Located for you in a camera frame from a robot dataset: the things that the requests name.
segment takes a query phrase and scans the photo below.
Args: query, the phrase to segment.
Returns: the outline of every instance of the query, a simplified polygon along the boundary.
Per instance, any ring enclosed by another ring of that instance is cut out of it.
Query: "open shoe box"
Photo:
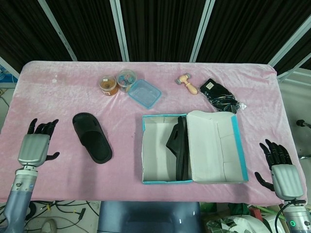
[[[176,157],[166,143],[179,116],[187,117],[189,180],[176,181]],[[142,182],[242,183],[248,181],[237,116],[192,111],[142,118]]]

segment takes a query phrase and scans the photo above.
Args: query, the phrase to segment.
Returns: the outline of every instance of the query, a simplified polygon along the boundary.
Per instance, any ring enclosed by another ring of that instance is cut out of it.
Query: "robotic hand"
[[[56,159],[59,156],[59,152],[47,155],[50,139],[58,119],[47,124],[40,124],[35,130],[36,122],[37,119],[34,119],[30,123],[19,151],[18,161],[23,168],[16,171],[15,180],[4,209],[8,226],[5,229],[0,228],[0,233],[24,232],[24,221],[37,178],[36,168],[45,161]]]
[[[262,143],[259,145],[266,155],[273,184],[266,182],[258,172],[255,172],[258,182],[275,192],[280,199],[285,200],[278,215],[284,211],[292,233],[311,233],[310,214],[303,206],[306,201],[298,200],[303,195],[303,188],[296,166],[292,164],[287,150],[282,145],[271,143],[268,139],[266,139],[266,144],[269,149]],[[278,233],[277,218],[278,216],[275,220],[275,227]]]

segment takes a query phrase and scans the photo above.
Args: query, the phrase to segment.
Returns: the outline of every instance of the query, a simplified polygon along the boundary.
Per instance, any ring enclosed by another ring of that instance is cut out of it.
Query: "plastic container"
[[[153,107],[162,95],[161,91],[144,80],[138,80],[128,92],[129,96],[147,109]]]
[[[116,78],[111,75],[103,76],[99,80],[98,85],[106,96],[113,96],[118,92]]]
[[[130,88],[136,82],[137,76],[136,73],[130,69],[124,69],[118,74],[117,82],[120,87],[120,90],[123,92],[128,92]]]

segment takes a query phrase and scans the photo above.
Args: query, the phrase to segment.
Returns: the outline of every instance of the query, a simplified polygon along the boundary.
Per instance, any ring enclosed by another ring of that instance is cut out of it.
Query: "wire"
[[[55,204],[55,206],[56,206],[56,208],[57,208],[60,212],[62,212],[62,213],[66,213],[66,214],[78,214],[78,215],[80,214],[80,213],[78,213],[78,212],[61,210],[61,209],[58,207],[57,204]]]
[[[56,229],[61,230],[61,229],[65,229],[65,228],[69,228],[69,227],[73,227],[73,226],[77,226],[77,224],[81,221],[81,219],[79,219],[76,223],[72,223],[72,225],[67,226],[67,227],[58,227]]]
[[[64,204],[64,205],[57,205],[57,206],[79,206],[79,205],[86,205],[87,203],[83,203],[83,204],[75,204],[75,205],[68,205],[68,204]]]
[[[43,200],[33,200],[31,202],[39,203],[39,204],[43,204],[43,205],[54,204],[54,201],[43,201]]]
[[[75,200],[73,200],[73,201],[71,201],[71,202],[68,202],[68,203],[66,203],[66,204],[57,204],[58,206],[68,206],[69,204],[71,204],[71,203],[74,203],[75,202]]]
[[[0,224],[2,224],[5,220],[6,220],[6,218],[5,218],[5,219],[0,220]]]
[[[42,215],[42,214],[43,214],[44,212],[46,212],[47,210],[48,210],[48,209],[46,209],[46,210],[42,211],[40,214],[38,214],[38,215],[36,215],[36,216],[32,217],[31,219],[29,219],[29,220],[28,220],[28,222],[26,223],[25,227],[28,225],[28,223],[29,223],[31,220],[33,220],[34,218],[36,218],[36,217],[38,217],[38,216]]]
[[[14,76],[13,76],[13,74],[11,74],[12,75],[12,83],[16,86],[16,83],[14,82]]]
[[[87,203],[88,206],[91,208],[91,210],[99,217],[99,214],[92,208],[92,206],[89,204],[89,202],[86,201],[86,203]]]
[[[8,102],[5,100],[5,98],[3,98],[2,96],[0,96],[1,99],[3,99],[3,101],[5,102],[6,105],[8,105],[8,108],[10,107],[10,105],[8,104]]]
[[[277,230],[277,220],[278,220],[278,217],[280,216],[280,214],[289,206],[293,204],[293,201],[290,201],[289,203],[287,203],[286,205],[283,205],[283,207],[280,209],[280,211],[276,214],[276,219],[274,221],[274,227],[276,228],[276,233],[278,233],[278,230]]]
[[[77,224],[78,224],[78,222],[77,223],[74,223],[74,222],[72,222],[72,221],[70,221],[69,219],[67,219],[67,218],[64,218],[64,217],[59,217],[59,216],[51,216],[51,217],[38,217],[38,218],[60,218],[60,219],[64,219],[64,220],[66,220],[66,221],[68,221],[68,222],[70,222],[70,223],[72,223],[73,225],[71,225],[71,226],[67,226],[67,227],[64,227],[64,228],[69,228],[69,227],[73,227],[73,226],[76,226],[76,227],[78,227],[78,228],[80,228],[81,230],[83,230],[84,232],[86,232],[86,233],[89,233],[87,230],[85,230],[85,229],[83,229],[82,227],[80,227],[80,226],[78,226]]]

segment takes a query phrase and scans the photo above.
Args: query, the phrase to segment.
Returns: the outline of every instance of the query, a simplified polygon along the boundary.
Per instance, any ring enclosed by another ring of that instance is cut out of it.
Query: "pink blanket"
[[[119,91],[104,96],[98,79],[134,70],[162,91],[150,109],[144,109]],[[247,108],[237,113],[249,182],[241,184],[141,183],[141,142],[143,115],[181,114],[192,110],[215,112],[207,98],[191,95],[174,79],[184,73],[199,87],[214,78],[228,88]],[[100,122],[112,147],[113,157],[96,164],[74,131],[72,118],[79,112],[92,113]],[[259,142],[265,138],[284,145],[298,167],[306,193],[305,177],[298,162],[285,114],[276,72],[269,65],[192,63],[112,63],[112,62],[30,62],[24,66],[0,134],[0,201],[6,201],[20,144],[29,123],[59,119],[49,154],[60,156],[38,168],[34,200],[144,200],[245,202],[272,205],[281,203],[274,192],[262,187],[254,172],[271,181]]]

